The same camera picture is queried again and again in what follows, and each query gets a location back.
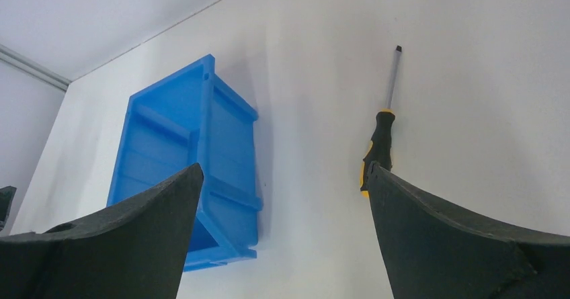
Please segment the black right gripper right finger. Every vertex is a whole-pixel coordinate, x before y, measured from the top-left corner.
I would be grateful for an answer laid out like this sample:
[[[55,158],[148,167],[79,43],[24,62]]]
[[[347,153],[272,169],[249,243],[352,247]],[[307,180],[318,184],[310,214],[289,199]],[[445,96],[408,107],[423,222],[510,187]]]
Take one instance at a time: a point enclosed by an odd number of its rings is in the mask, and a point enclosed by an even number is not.
[[[478,214],[377,163],[368,191],[395,298],[569,297],[569,237]]]

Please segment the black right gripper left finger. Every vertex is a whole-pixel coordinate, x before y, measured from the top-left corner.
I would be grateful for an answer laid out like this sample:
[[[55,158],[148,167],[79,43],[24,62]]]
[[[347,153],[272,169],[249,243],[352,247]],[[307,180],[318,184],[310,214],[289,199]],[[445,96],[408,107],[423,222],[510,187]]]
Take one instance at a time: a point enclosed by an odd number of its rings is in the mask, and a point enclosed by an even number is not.
[[[2,298],[175,298],[204,174],[199,164],[43,233],[1,238]]]

